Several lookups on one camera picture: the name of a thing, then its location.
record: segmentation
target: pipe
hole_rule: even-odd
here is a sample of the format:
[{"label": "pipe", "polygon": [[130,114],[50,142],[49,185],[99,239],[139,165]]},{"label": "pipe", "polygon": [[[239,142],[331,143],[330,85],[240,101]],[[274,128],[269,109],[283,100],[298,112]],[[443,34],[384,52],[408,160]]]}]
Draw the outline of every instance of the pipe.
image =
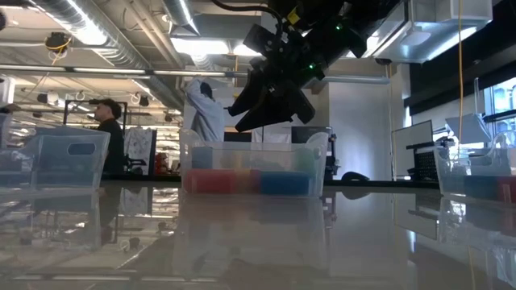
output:
[{"label": "pipe", "polygon": [[[116,48],[95,53],[116,68],[149,69],[150,64],[92,0],[30,0],[84,44],[107,44]],[[167,107],[182,109],[181,93],[170,89],[159,77],[139,80]]]},{"label": "pipe", "polygon": [[158,51],[160,51],[161,55],[167,60],[169,64],[176,65],[181,67],[180,64],[178,64],[171,55],[169,55],[169,52],[167,52],[161,42],[152,34],[152,32],[147,27],[147,24],[144,23],[144,21],[140,18],[138,13],[136,12],[135,8],[131,5],[130,0],[123,0],[123,4],[126,7],[127,11],[132,14],[133,18],[136,20],[136,23],[138,23],[139,27],[144,30],[145,35],[152,41],[152,43],[156,46]]},{"label": "pipe", "polygon": [[195,27],[193,13],[188,0],[163,0],[163,3],[170,21],[176,27],[183,27],[197,36],[201,35]]},{"label": "pipe", "polygon": [[172,45],[172,41],[170,41],[169,37],[165,37],[163,33],[161,32],[161,26],[156,23],[156,20],[154,20],[154,17],[151,16],[151,14],[148,12],[147,7],[145,7],[140,0],[132,0],[131,1],[135,6],[136,10],[144,15],[144,18],[147,20],[147,23],[151,26],[151,28],[154,30],[158,38],[161,40],[165,48],[169,51],[170,55],[176,60],[177,67],[183,68],[183,63],[181,61],[181,56],[176,51],[176,48]]},{"label": "pipe", "polygon": [[[247,72],[217,72],[217,71],[198,71],[186,69],[132,69],[132,68],[74,68],[63,66],[47,66],[47,65],[20,65],[20,64],[0,64],[0,70],[4,72],[30,72],[30,73],[60,73],[74,74],[80,73],[85,75],[123,75],[127,78],[134,76],[174,76],[174,77],[248,77]],[[386,85],[390,83],[387,77],[364,77],[349,75],[330,75],[323,79],[328,82],[347,82],[361,84],[378,84]]]},{"label": "pipe", "polygon": [[192,56],[192,61],[199,70],[214,71],[215,66],[208,55]]},{"label": "pipe", "polygon": [[[0,40],[0,47],[8,47],[8,48],[33,48],[45,46],[45,43],[41,41],[33,41],[33,40],[11,40],[4,39]],[[78,41],[73,42],[69,45],[69,48],[72,49],[81,49],[81,50],[116,50],[117,48],[107,47],[105,45],[86,45],[80,43]]]}]

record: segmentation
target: man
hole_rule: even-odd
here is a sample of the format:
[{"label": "man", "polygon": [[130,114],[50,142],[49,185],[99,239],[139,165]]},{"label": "man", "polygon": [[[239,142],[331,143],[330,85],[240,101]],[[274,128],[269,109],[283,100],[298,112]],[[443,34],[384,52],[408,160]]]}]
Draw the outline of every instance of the man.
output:
[{"label": "man", "polygon": [[0,101],[0,114],[3,114],[4,116],[0,116],[0,148],[4,148],[7,143],[8,138],[8,132],[9,130],[3,130],[5,128],[9,128],[10,125],[10,116],[5,116],[6,114],[12,114],[15,111],[20,110],[20,107],[18,107],[15,104],[8,104]]},{"label": "man", "polygon": [[204,141],[224,141],[224,109],[213,99],[210,85],[194,78],[186,88],[186,98],[197,111],[193,117],[192,130]]},{"label": "man", "polygon": [[122,107],[111,99],[101,100],[95,110],[95,120],[100,122],[97,130],[111,134],[107,149],[107,158],[104,162],[104,172],[122,174],[124,165],[123,133],[116,121],[122,116]]}]

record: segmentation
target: clear plastic bin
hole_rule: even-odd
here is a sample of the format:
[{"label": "clear plastic bin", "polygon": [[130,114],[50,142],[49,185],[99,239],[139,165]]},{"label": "clear plastic bin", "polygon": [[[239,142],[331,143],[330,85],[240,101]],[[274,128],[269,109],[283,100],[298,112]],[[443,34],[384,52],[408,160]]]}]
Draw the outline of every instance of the clear plastic bin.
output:
[{"label": "clear plastic bin", "polygon": [[0,235],[0,280],[51,271],[101,246],[98,197],[0,201]]},{"label": "clear plastic bin", "polygon": [[319,199],[181,194],[180,201],[174,275],[241,276],[239,268],[259,265],[328,268]]},{"label": "clear plastic bin", "polygon": [[460,251],[467,246],[477,289],[501,289],[500,281],[516,288],[516,209],[513,205],[478,198],[441,200],[439,242]]},{"label": "clear plastic bin", "polygon": [[[6,118],[0,115],[0,121]],[[2,122],[0,196],[84,194],[98,188],[108,133],[66,126],[13,127]]]},{"label": "clear plastic bin", "polygon": [[181,180],[188,193],[318,197],[328,134],[306,144],[209,143],[181,130]]},{"label": "clear plastic bin", "polygon": [[514,142],[515,132],[508,131],[495,137],[491,149],[436,149],[441,193],[516,203]]}]

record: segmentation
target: reflective table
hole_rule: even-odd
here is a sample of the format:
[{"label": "reflective table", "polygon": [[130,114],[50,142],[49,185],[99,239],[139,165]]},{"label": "reflective table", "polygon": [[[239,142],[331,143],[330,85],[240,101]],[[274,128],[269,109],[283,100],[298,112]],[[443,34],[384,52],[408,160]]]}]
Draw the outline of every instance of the reflective table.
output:
[{"label": "reflective table", "polygon": [[192,196],[109,182],[99,197],[0,205],[0,289],[512,289],[516,213],[439,191]]}]

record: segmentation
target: ceiling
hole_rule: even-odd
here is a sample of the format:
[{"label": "ceiling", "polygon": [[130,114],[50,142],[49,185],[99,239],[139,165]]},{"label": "ceiling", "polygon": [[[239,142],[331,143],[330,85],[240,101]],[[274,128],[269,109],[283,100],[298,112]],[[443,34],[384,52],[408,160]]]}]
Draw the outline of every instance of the ceiling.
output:
[{"label": "ceiling", "polygon": [[[177,69],[160,53],[160,50],[150,40],[149,35],[141,29],[136,18],[128,10],[124,9],[125,0],[87,0],[94,1],[110,21],[127,37],[139,54],[150,64],[152,68]],[[140,0],[143,6],[154,18],[154,22],[160,26],[162,34],[168,35],[169,23],[164,19],[164,5],[162,0]],[[226,1],[234,5],[260,4],[262,1]],[[229,44],[230,50],[236,44],[241,43],[252,24],[261,22],[261,14],[249,12],[230,12],[216,7],[210,0],[190,0],[194,11],[195,23],[202,37],[206,39],[224,39]],[[37,9],[19,9],[13,7],[2,8],[8,18],[7,28],[0,32],[0,63],[1,64],[27,64],[27,65],[54,65],[70,67],[95,67],[112,68],[112,65],[100,55],[88,48],[78,40],[74,40],[66,55],[54,61],[55,56],[50,53],[43,42],[51,32],[68,32],[56,21]],[[180,54],[183,64],[194,66],[191,58],[186,54]],[[247,71],[250,56],[211,56],[216,68],[224,70]],[[340,60],[330,70],[332,74],[344,74],[354,76],[382,77],[385,70],[374,60]],[[148,113],[148,116],[132,116],[127,123],[140,125],[161,124],[164,122],[164,113],[167,107],[160,101],[150,97],[149,107],[138,105],[136,93],[147,95],[133,80],[127,78],[99,78],[74,73],[52,74],[48,77],[27,72],[17,72],[9,75],[17,81],[15,101],[22,102],[23,108],[33,110],[41,108],[37,105],[36,97],[39,93],[48,91],[57,92],[60,96],[74,99],[79,92],[85,93],[85,98],[112,97],[116,101],[127,102],[131,112],[140,114]],[[181,81],[174,77],[164,77],[164,83],[171,89],[180,89]],[[245,80],[235,83],[237,86],[245,84]],[[320,88],[317,82],[310,84],[313,88]],[[50,109],[58,110],[53,105],[44,105]],[[62,115],[51,119],[62,119]],[[84,122],[82,116],[72,116],[70,122]],[[173,120],[174,124],[181,125],[180,116]]]}]

